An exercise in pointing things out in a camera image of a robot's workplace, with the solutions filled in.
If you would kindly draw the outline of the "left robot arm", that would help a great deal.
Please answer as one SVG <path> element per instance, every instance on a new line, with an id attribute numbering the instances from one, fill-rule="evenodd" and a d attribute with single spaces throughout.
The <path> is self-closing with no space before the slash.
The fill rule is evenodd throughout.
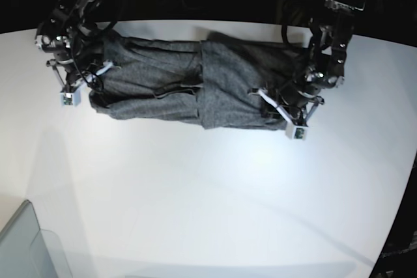
<path id="1" fill-rule="evenodd" d="M 366 0 L 284 0 L 281 36 L 285 48 L 295 53 L 291 74 L 279 83 L 254 89 L 263 99 L 262 115 L 286 122 L 296 130 L 305 128 L 315 110 L 324 104 L 320 93 L 345 80 L 347 48 L 354 33 L 354 15 L 365 9 Z M 290 19 L 297 9 L 313 8 L 308 27 L 308 46 L 289 41 Z"/>

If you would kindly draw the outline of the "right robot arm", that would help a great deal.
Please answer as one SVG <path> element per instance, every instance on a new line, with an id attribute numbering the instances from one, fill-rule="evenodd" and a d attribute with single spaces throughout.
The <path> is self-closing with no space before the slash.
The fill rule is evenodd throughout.
<path id="1" fill-rule="evenodd" d="M 58 80 L 64 105 L 75 105 L 84 87 L 102 92 L 104 84 L 100 76 L 113 66 L 104 59 L 102 39 L 118 20 L 103 29 L 89 21 L 91 12 L 102 1 L 57 0 L 36 30 L 35 45 L 52 56 L 46 66 Z"/>

